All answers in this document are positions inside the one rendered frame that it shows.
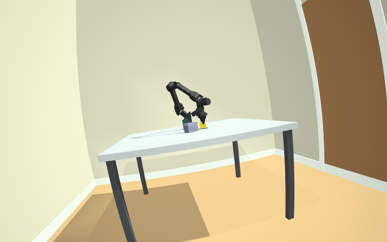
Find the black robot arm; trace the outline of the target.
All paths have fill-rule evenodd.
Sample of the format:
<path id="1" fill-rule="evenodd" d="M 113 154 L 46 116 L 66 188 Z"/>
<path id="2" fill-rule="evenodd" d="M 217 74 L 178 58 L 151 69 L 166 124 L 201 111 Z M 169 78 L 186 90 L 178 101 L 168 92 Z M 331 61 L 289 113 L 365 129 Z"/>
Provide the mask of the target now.
<path id="1" fill-rule="evenodd" d="M 180 82 L 176 82 L 176 81 L 170 82 L 166 86 L 166 88 L 167 88 L 167 91 L 169 91 L 171 93 L 171 96 L 172 96 L 173 102 L 174 102 L 174 109 L 175 109 L 175 112 L 176 112 L 176 114 L 178 116 L 181 115 L 181 116 L 183 116 L 185 118 L 188 115 L 188 113 L 186 111 L 184 111 L 184 106 L 178 100 L 178 97 L 177 97 L 177 94 L 176 94 L 176 91 L 175 91 L 175 89 L 177 89 L 177 88 L 181 92 L 183 92 L 186 95 L 188 95 L 189 98 L 192 101 L 196 102 L 197 107 L 198 106 L 205 106 L 205 105 L 210 105 L 211 104 L 211 100 L 209 98 L 206 98 L 206 97 L 204 98 L 199 93 L 197 93 L 195 91 L 191 91 L 190 89 L 188 89 L 185 86 L 183 86 Z M 196 109 L 191 114 L 194 117 L 195 115 L 200 114 L 200 113 L 199 113 L 198 109 Z"/>

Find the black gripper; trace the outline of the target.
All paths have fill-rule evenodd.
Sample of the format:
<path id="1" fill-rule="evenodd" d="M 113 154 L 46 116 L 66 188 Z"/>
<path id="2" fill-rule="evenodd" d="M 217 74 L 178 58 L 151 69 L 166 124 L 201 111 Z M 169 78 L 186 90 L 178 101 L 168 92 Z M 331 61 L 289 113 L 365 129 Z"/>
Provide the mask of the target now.
<path id="1" fill-rule="evenodd" d="M 198 109 L 200 114 L 197 114 L 196 116 L 198 116 L 200 121 L 204 124 L 207 113 L 204 111 L 204 107 L 203 106 L 198 106 L 197 109 Z"/>

